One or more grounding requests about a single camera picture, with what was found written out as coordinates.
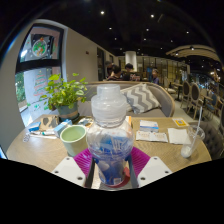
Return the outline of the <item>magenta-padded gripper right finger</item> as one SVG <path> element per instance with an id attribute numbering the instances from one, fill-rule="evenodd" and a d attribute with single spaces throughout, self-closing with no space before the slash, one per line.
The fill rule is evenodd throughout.
<path id="1" fill-rule="evenodd" d="M 128 159 L 133 188 L 143 187 L 172 173 L 158 156 L 148 156 L 134 147 Z"/>

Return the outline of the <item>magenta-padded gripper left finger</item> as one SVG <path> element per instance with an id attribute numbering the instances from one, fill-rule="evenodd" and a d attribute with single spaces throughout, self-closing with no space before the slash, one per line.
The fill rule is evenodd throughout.
<path id="1" fill-rule="evenodd" d="M 88 149 L 74 157 L 65 157 L 52 174 L 84 188 L 92 186 L 95 163 Z"/>

